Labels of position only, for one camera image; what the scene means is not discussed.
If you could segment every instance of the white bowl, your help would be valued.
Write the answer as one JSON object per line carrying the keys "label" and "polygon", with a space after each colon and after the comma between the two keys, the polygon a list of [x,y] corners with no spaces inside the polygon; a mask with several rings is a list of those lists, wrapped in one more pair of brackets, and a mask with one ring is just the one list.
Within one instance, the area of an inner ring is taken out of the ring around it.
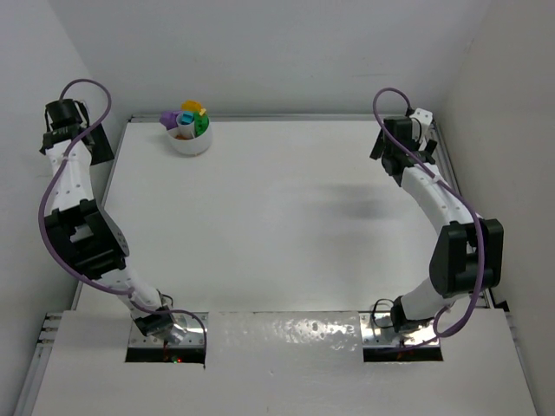
{"label": "white bowl", "polygon": [[212,144],[212,123],[208,121],[208,128],[199,137],[189,140],[176,139],[180,134],[178,127],[167,130],[167,139],[170,145],[179,153],[187,156],[197,156],[206,150]]}

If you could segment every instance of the metal frame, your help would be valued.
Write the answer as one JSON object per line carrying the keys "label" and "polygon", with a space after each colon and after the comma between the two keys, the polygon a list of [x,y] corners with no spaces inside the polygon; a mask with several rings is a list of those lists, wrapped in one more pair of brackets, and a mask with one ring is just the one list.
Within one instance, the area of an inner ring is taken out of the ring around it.
{"label": "metal frame", "polygon": [[[112,182],[112,177],[114,176],[115,165],[120,155],[121,143],[125,135],[125,132],[127,130],[127,124],[157,122],[158,118],[159,118],[159,115],[157,114],[134,114],[131,116],[130,119],[127,120],[127,123],[125,124],[121,132],[121,137],[118,143],[118,147],[116,149],[114,161],[112,162],[110,173],[108,175],[108,182],[106,183],[104,194],[102,195],[102,200],[101,200],[102,205],[105,204],[106,198],[108,196],[110,184]],[[212,117],[212,120],[214,121],[292,121],[292,120],[297,120],[297,121],[360,120],[362,121],[362,120],[375,120],[375,117],[369,114],[254,114],[254,115],[242,115],[242,114],[217,115],[216,114]],[[434,157],[436,158],[436,162],[438,167],[440,168],[440,172],[442,173],[443,177],[447,180],[447,182],[457,192],[459,192],[459,187],[457,185],[456,177],[454,175],[454,171],[451,166],[447,148],[445,146],[445,142],[443,138],[441,137],[441,131],[438,128],[436,123],[434,123],[432,125],[432,128],[429,129],[428,134],[430,138],[438,142],[438,146],[435,150]],[[76,310],[81,292],[82,292],[82,283],[79,282],[77,289],[75,291],[74,299],[71,305],[71,310]],[[481,299],[482,301],[481,303],[479,303],[478,307],[482,307],[482,308],[493,307],[493,300],[492,300],[491,294],[489,293],[489,290],[482,293]],[[47,326],[44,327],[45,330],[43,330],[39,336],[39,340],[37,341],[37,345],[36,345],[35,354],[33,355],[33,358],[29,365],[29,370],[27,372],[27,376],[25,378],[22,391],[17,401],[14,416],[30,416],[33,412],[33,408],[36,402],[36,397],[38,396],[38,392],[42,383],[42,378],[46,371],[46,366],[48,364],[54,339],[56,337],[57,324],[59,324],[59,321],[61,320],[61,318],[62,318],[62,314],[47,314],[47,318],[45,319],[45,322],[49,322],[49,323],[56,322],[56,325],[55,327],[54,326],[50,327],[48,326],[49,324],[47,324]],[[509,323],[511,323],[510,316],[507,317],[507,320],[509,321]],[[516,335],[514,335],[514,326],[511,326],[511,331],[513,333],[513,341],[515,343],[515,347],[519,356],[520,366],[523,368],[526,382],[528,383],[528,388],[530,390],[529,377],[527,376],[526,368],[524,367],[523,361],[521,359],[517,338],[516,338]]]}
{"label": "metal frame", "polygon": [[[411,347],[435,338],[432,322],[410,332],[396,333],[391,326],[389,311],[359,312],[362,349]],[[439,348],[440,340],[422,345],[421,348]]]}
{"label": "metal frame", "polygon": [[61,319],[62,313],[46,314],[44,318],[41,334],[36,342],[35,353],[19,393],[14,416],[30,416],[33,413]]}

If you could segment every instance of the white wall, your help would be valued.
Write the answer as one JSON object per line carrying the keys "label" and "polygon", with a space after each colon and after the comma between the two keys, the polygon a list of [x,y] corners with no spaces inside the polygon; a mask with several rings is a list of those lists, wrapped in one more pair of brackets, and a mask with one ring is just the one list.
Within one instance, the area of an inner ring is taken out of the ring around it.
{"label": "white wall", "polygon": [[554,16],[552,0],[494,1],[441,117],[462,191],[505,226],[499,289],[542,414],[555,409]]}
{"label": "white wall", "polygon": [[[488,0],[49,0],[125,115],[368,113],[394,85],[437,108]],[[402,101],[384,97],[383,110]]]}
{"label": "white wall", "polygon": [[[5,0],[0,13],[0,415],[11,415],[44,314],[71,303],[75,285],[49,258],[37,207],[51,172],[38,149],[44,104],[89,72],[46,0]],[[92,116],[104,106],[93,87],[75,87]],[[116,138],[121,123],[105,124]],[[109,166],[97,169],[97,191]]]}

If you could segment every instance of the white table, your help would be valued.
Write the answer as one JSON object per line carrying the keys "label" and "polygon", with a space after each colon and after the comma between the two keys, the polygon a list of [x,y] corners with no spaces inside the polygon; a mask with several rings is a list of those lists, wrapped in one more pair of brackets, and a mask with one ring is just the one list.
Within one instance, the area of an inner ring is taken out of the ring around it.
{"label": "white table", "polygon": [[[436,235],[369,158],[373,121],[213,123],[185,158],[127,126],[106,209],[140,275],[192,310],[365,310],[421,282]],[[78,310],[124,307],[85,288]]]}
{"label": "white table", "polygon": [[411,290],[435,243],[369,159],[374,122],[213,129],[212,148],[185,159],[157,124],[127,125],[106,201],[143,278],[176,306],[210,312],[206,370],[124,362],[128,312],[85,288],[62,319],[35,416],[533,414],[498,309],[445,340],[443,362],[362,362],[350,311]]}

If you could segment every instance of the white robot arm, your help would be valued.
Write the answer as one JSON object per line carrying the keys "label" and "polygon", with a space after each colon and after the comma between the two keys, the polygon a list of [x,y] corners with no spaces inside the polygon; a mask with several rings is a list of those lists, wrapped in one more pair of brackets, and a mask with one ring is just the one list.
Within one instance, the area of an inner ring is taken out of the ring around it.
{"label": "white robot arm", "polygon": [[102,127],[76,143],[64,158],[72,139],[84,130],[83,118],[88,124],[87,110],[78,101],[59,100],[46,106],[45,117],[47,132],[41,152],[49,157],[53,174],[67,159],[52,191],[51,205],[44,212],[49,243],[65,263],[90,281],[115,293],[131,292],[118,297],[143,335],[179,342],[184,330],[174,325],[171,314],[144,311],[160,312],[168,307],[160,292],[131,268],[123,233],[93,195],[90,166],[114,158]]}
{"label": "white robot arm", "polygon": [[[445,179],[432,157],[436,143],[429,140],[421,149],[423,136],[432,123],[432,114],[417,108],[409,110],[404,117],[390,117],[383,122],[388,131],[435,175],[432,179],[380,132],[370,157],[382,160],[389,176],[416,200],[438,234],[429,277],[413,291],[399,296],[391,309],[390,318],[395,331],[411,331],[473,291],[478,269],[476,233],[468,209],[438,183],[440,180],[445,182]],[[503,227],[496,219],[480,218],[480,224],[486,245],[482,289],[487,289],[500,282]]]}

